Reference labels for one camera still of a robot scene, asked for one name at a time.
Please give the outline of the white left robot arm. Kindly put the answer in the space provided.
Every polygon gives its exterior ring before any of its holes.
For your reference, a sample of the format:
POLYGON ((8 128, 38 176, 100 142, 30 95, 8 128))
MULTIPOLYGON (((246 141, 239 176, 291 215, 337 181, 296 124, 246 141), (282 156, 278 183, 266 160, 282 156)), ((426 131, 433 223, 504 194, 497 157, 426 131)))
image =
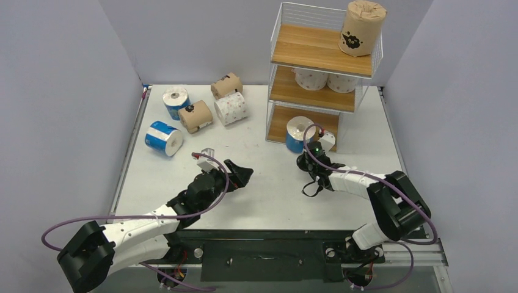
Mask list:
POLYGON ((253 169, 193 153, 202 169, 176 197, 151 212, 117 216, 115 223, 91 220, 59 252, 57 260, 73 292, 90 292, 110 274, 140 262, 180 259, 182 245, 166 235, 191 226, 228 192, 246 187, 253 169))

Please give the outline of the blue paper roll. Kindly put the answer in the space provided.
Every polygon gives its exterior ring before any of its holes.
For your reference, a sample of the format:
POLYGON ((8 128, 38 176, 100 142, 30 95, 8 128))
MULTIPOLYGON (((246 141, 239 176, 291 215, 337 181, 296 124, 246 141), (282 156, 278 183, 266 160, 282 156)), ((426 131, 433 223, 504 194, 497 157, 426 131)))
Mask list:
POLYGON ((183 133, 162 121, 155 121, 146 132, 145 144, 167 157, 172 157, 183 144, 183 133))
POLYGON ((168 87, 162 94, 162 100, 173 120, 180 120, 180 109, 191 105, 189 93, 182 86, 168 87))
POLYGON ((300 154, 304 149, 304 132, 313 121, 304 116, 293 117, 286 124, 285 145, 292 152, 300 154))

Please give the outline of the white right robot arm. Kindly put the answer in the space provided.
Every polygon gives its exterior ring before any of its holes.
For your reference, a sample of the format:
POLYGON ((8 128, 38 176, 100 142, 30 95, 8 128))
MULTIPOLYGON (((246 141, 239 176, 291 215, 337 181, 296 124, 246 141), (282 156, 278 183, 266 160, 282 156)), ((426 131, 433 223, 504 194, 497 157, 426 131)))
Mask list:
POLYGON ((403 240, 419 226, 431 223, 428 205, 402 171, 380 175, 333 163, 320 142, 305 145, 297 166, 318 185, 317 192, 346 192, 370 202, 375 222, 363 224, 346 238, 345 254, 353 261, 383 242, 403 240))

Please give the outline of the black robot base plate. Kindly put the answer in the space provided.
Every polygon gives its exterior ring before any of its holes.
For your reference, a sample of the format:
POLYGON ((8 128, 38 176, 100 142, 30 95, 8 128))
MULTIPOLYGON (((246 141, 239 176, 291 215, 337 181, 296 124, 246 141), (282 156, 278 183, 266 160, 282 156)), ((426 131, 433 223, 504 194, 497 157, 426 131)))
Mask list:
POLYGON ((380 245, 360 250, 350 230, 182 230, 149 264, 198 267, 202 281, 342 282, 385 261, 380 245))

